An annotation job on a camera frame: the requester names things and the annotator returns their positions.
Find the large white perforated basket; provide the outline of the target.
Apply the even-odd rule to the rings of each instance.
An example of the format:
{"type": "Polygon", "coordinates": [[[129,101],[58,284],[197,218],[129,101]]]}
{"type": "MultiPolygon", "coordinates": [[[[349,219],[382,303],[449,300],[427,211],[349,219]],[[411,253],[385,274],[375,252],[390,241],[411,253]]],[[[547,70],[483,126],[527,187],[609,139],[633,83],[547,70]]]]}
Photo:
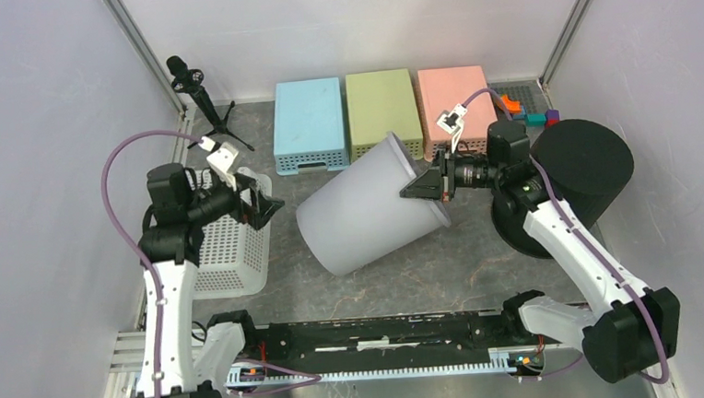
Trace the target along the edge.
{"type": "MultiPolygon", "coordinates": [[[[234,208],[235,194],[231,195],[234,208]]],[[[264,288],[268,276],[270,225],[253,229],[236,222],[229,215],[231,212],[193,225],[194,239],[201,243],[197,253],[195,299],[239,298],[257,294],[264,288]]]]}

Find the grey bin with black liner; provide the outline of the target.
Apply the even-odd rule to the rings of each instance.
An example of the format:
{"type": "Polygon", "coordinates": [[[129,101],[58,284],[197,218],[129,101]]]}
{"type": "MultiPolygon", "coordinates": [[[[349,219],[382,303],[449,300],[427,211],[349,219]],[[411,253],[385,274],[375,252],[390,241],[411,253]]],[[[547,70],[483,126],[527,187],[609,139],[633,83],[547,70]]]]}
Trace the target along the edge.
{"type": "Polygon", "coordinates": [[[332,275],[347,275],[451,219],[437,201],[403,198],[416,162],[393,132],[300,203],[301,237],[332,275]]]}

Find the blue plastic basket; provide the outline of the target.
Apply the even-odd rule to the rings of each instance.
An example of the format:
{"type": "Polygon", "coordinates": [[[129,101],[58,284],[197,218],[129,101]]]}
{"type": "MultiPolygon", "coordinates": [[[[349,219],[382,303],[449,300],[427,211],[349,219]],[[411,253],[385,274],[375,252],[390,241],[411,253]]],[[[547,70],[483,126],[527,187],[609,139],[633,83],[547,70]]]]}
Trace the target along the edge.
{"type": "Polygon", "coordinates": [[[341,171],[350,165],[338,78],[281,82],[276,85],[274,104],[278,175],[341,171]]]}

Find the pink plastic basket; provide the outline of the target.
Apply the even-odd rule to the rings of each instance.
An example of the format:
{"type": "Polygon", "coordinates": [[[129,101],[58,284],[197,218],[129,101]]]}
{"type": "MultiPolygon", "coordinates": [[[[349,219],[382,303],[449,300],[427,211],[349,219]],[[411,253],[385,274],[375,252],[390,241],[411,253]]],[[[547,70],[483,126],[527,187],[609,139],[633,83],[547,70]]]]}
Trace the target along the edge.
{"type": "MultiPolygon", "coordinates": [[[[486,88],[483,67],[461,66],[419,70],[415,92],[423,129],[423,159],[431,161],[436,146],[448,145],[451,136],[436,125],[442,113],[450,111],[479,89],[486,88]]],[[[487,130],[497,120],[492,97],[485,92],[465,105],[465,130],[460,140],[460,149],[476,153],[487,151],[487,130]]]]}

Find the green plastic basket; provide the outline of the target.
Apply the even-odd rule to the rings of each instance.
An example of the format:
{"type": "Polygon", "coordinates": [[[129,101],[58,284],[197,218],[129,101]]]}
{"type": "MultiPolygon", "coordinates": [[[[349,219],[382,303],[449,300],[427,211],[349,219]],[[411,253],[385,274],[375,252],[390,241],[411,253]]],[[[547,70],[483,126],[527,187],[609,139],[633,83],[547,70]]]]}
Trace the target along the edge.
{"type": "Polygon", "coordinates": [[[345,78],[350,160],[393,132],[410,156],[424,156],[424,134],[408,69],[355,73],[345,78]]]}

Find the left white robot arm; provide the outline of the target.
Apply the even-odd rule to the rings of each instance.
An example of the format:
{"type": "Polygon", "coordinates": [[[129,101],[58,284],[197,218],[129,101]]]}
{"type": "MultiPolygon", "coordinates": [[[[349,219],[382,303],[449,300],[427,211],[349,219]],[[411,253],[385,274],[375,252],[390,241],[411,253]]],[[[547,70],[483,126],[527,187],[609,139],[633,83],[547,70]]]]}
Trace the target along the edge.
{"type": "Polygon", "coordinates": [[[204,229],[227,217],[261,231],[284,203],[272,196],[268,176],[246,167],[229,181],[211,168],[204,175],[208,183],[202,185],[180,163],[147,174],[151,202],[142,236],[131,242],[144,269],[147,300],[144,355],[132,398],[223,398],[233,359],[249,359],[260,346],[250,315],[229,311],[210,320],[205,342],[194,352],[192,313],[204,229]]]}

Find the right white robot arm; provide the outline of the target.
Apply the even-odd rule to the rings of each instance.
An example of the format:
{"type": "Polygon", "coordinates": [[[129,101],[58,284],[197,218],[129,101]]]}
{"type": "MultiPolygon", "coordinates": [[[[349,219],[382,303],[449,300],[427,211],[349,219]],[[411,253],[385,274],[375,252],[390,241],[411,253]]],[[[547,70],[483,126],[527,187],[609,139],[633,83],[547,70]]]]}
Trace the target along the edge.
{"type": "Polygon", "coordinates": [[[513,249],[554,260],[575,283],[585,308],[528,290],[502,305],[501,330],[514,344],[534,335],[582,353],[600,379],[658,375],[670,380],[681,303],[667,287],[633,275],[591,233],[631,179],[634,158],[623,138],[599,123],[568,119],[531,139],[514,121],[488,128],[482,154],[440,148],[403,198],[448,203],[459,189],[488,189],[491,217],[513,249]]]}

